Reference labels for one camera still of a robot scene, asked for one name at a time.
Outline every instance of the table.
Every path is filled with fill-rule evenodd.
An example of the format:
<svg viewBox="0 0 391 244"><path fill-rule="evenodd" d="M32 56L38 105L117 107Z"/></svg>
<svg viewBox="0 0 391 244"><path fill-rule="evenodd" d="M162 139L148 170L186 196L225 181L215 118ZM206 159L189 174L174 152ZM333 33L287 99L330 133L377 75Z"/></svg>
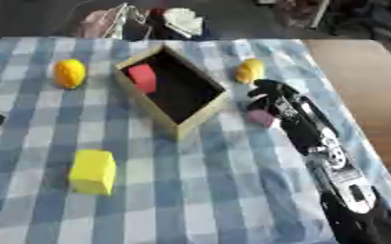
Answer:
<svg viewBox="0 0 391 244"><path fill-rule="evenodd" d="M363 40L306 40L391 172L391 53Z"/></svg>
<svg viewBox="0 0 391 244"><path fill-rule="evenodd" d="M0 41L0 243L333 242L300 155L279 128L246 121L234 67L257 56L268 77L306 93L391 205L391 177L298 40L167 42L231 91L228 106L175 143L113 81L112 63L155 42ZM51 63L88 65L76 91L51 85ZM68 191L75 150L111 151L112 197Z"/></svg>

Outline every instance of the blue checkered tablecloth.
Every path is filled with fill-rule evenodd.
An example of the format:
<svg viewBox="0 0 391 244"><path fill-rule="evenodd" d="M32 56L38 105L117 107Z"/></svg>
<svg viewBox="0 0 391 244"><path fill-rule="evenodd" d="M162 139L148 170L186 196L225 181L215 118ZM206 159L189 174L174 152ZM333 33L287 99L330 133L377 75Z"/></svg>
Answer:
<svg viewBox="0 0 391 244"><path fill-rule="evenodd" d="M130 100L113 64L158 42L3 38L0 41L0 243L333 243L314 182L278 126L246 121L250 89L234 80L248 57L268 78L306 93L391 205L391 177L298 40L167 42L232 95L180 142ZM52 64L77 58L88 79L52 85ZM113 153L111 197L73 193L79 149Z"/></svg>

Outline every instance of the orange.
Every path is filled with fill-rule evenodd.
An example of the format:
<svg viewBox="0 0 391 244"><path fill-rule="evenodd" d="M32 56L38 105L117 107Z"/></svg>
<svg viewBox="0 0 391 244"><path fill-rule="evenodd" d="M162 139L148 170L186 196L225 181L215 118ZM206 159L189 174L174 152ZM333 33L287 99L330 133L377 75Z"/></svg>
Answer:
<svg viewBox="0 0 391 244"><path fill-rule="evenodd" d="M253 83L255 80L262 79L263 76L262 61L255 58L243 61L236 71L236 80L243 84Z"/></svg>
<svg viewBox="0 0 391 244"><path fill-rule="evenodd" d="M76 59L66 59L54 65L54 82L65 89L75 89L86 77L86 68Z"/></svg>

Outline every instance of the toy block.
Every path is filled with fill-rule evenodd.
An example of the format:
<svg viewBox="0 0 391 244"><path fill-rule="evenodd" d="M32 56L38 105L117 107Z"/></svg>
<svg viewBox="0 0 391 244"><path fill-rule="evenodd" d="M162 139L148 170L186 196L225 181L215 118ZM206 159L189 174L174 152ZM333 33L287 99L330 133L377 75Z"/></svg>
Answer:
<svg viewBox="0 0 391 244"><path fill-rule="evenodd" d="M75 154L70 185L79 193L110 195L115 180L115 162L110 152L81 150Z"/></svg>
<svg viewBox="0 0 391 244"><path fill-rule="evenodd" d="M155 92L155 73L148 64L129 68L129 76L144 93Z"/></svg>

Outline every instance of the wire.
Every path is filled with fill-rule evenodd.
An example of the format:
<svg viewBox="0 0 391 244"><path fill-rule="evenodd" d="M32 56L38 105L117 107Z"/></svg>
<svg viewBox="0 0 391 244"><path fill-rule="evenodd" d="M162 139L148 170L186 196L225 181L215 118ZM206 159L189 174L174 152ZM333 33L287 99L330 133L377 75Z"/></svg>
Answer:
<svg viewBox="0 0 391 244"><path fill-rule="evenodd" d="M81 3L76 4L76 5L72 8L72 10L70 10L70 11L68 12L68 14L67 14L67 16L65 17L65 19L64 19L63 21L61 21L59 24L55 25L54 28L51 28L51 31L46 32L46 34L47 34L47 35L50 35L50 34L54 33L55 31L59 30L59 28L63 27L63 25L64 25L65 23L67 23L67 22L71 19L72 14L75 12L75 10L76 10L78 7L81 7L81 6L85 5L85 4L89 4L89 3L92 3L92 2L96 2L96 1L100 1L100 0L86 0L86 1L84 1L84 2L81 2Z"/></svg>

